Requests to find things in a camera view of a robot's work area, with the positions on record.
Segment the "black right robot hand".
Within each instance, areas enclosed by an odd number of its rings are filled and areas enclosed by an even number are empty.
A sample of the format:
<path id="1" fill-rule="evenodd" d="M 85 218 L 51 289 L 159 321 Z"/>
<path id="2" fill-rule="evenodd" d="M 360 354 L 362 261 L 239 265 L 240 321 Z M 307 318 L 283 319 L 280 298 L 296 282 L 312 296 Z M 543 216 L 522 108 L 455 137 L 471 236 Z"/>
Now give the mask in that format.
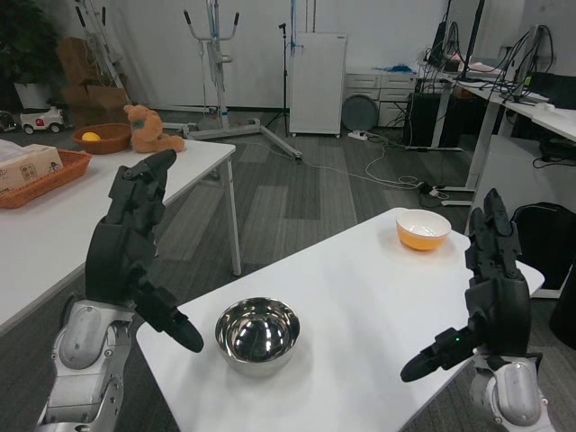
<path id="1" fill-rule="evenodd" d="M 530 294 L 517 267 L 521 254 L 516 224 L 509 219 L 498 191 L 490 189 L 483 207 L 469 219 L 466 267 L 472 271 L 464 293 L 468 321 L 448 328 L 402 368 L 400 378 L 414 382 L 435 370 L 448 370 L 473 356 L 524 356 L 531 326 Z"/>

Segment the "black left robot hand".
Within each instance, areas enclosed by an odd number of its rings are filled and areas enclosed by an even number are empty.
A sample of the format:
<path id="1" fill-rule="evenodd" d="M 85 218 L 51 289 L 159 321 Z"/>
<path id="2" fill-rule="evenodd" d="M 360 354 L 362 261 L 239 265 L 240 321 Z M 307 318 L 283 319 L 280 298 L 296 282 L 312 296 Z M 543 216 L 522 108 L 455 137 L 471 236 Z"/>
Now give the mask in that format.
<path id="1" fill-rule="evenodd" d="M 203 350 L 203 338 L 177 308 L 176 297 L 155 286 L 148 270 L 157 253 L 154 229 L 161 222 L 167 171 L 176 152 L 163 150 L 135 166 L 120 166 L 109 192 L 108 212 L 98 221 L 85 261 L 86 298 L 133 308 L 155 331 L 188 350 Z"/>

